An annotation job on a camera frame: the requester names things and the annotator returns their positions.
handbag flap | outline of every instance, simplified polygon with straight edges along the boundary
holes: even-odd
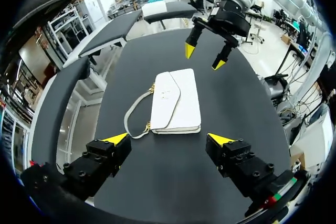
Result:
[[[169,72],[156,76],[151,114],[152,130],[167,127],[180,95],[180,89]]]

floor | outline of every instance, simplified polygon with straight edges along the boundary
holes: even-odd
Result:
[[[260,21],[252,19],[250,33],[257,32],[257,29],[254,27],[254,23],[260,23]],[[186,19],[164,20],[164,24],[167,29],[192,27],[191,20]],[[265,39],[265,42],[263,44],[259,42],[254,42],[253,45],[242,43],[239,46],[239,50],[246,57],[246,59],[251,64],[252,68],[254,69],[257,75],[267,77],[275,74],[275,72],[279,68],[287,52],[288,45],[286,45],[281,40],[281,36],[283,35],[284,32],[275,24],[263,22],[262,26],[264,27],[265,30],[262,30],[260,32],[260,35]],[[162,26],[159,22],[149,25],[144,20],[140,20],[137,23],[135,23],[132,29],[130,30],[127,36],[127,40],[157,33],[160,31],[162,31]],[[104,60],[100,63],[101,66],[106,64],[106,60],[109,57],[111,56],[113,57],[113,62],[109,67],[109,71],[107,72],[106,80],[111,80],[111,74],[113,73],[113,69],[116,63],[118,62],[121,51],[122,49],[120,48],[117,49],[107,48],[102,51],[101,59]],[[282,68],[283,73],[289,75],[287,79],[291,79],[293,73],[295,73],[298,69],[299,69],[298,61],[296,60],[295,55],[294,56],[290,55]],[[306,68],[303,67],[299,71],[298,75],[296,75],[296,78],[300,77],[305,72]],[[297,81],[293,82],[290,85],[290,91],[292,94],[300,87],[305,77],[306,76],[299,78]],[[102,93],[95,94],[95,96],[98,97],[102,97],[102,95],[103,95]],[[320,97],[321,97],[320,91],[316,84],[306,94],[304,99],[302,99],[304,103],[300,103],[299,106],[297,106],[298,112],[302,114],[308,113],[320,102],[321,100]],[[72,146],[71,149],[68,150],[68,152],[66,153],[64,148],[66,148],[66,146],[69,148],[69,146],[67,145],[67,141],[69,141],[69,125],[71,124],[71,118],[73,117],[73,109],[74,105],[71,104],[71,102],[69,102],[69,109],[65,113],[65,117],[63,119],[58,143],[59,151],[57,153],[57,163],[60,166],[64,162],[66,162],[67,155],[70,155],[71,162],[74,161],[76,158],[78,158],[81,155],[81,153],[85,151],[85,144],[92,141],[95,135],[95,129],[100,105],[97,104],[80,108],[76,120],[76,125],[73,131]]]

white cabinet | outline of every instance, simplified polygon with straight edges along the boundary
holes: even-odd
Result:
[[[98,4],[98,1],[97,0],[84,0],[84,3],[88,10],[89,16],[91,18],[91,22],[93,23],[93,26],[94,26],[94,29],[97,29],[97,27],[101,26],[102,24],[105,24],[106,21],[100,9],[100,6]]]

chair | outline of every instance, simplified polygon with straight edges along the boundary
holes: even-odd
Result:
[[[258,28],[257,33],[256,34],[250,33],[251,39],[254,40],[255,38],[257,38],[260,41],[261,44],[264,43],[265,40],[264,40],[264,38],[262,38],[262,36],[260,36],[260,30],[266,30],[266,28],[262,26],[262,23],[263,23],[262,20],[263,19],[264,19],[264,16],[262,17],[259,24],[254,23],[254,27]]]

metal shelving rack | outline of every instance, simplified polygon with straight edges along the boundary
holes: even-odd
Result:
[[[79,31],[75,31],[73,29],[73,32],[75,33],[75,35],[77,36],[77,34],[84,30],[86,36],[89,35],[84,23],[83,23],[83,18],[79,16],[78,12],[77,12],[77,9],[73,6],[73,5],[69,5],[69,10],[66,11],[64,14],[58,16],[57,18],[55,18],[54,20],[52,21],[48,21],[48,26],[49,26],[49,29],[51,31],[51,35],[53,37],[53,39],[57,42],[57,44],[59,45],[60,49],[62,50],[62,52],[64,53],[64,55],[68,58],[69,54],[66,52],[65,48],[63,47],[63,45],[61,44],[58,36],[57,36],[57,33],[59,31],[61,31],[63,28],[65,28],[67,25],[71,25],[71,29],[73,29],[73,25],[72,25],[72,22],[76,21],[76,20],[79,20],[79,24],[82,26],[82,29],[80,29]],[[53,24],[57,21],[59,21],[60,19],[63,19],[64,20],[64,23],[57,27],[56,29],[54,28]]]

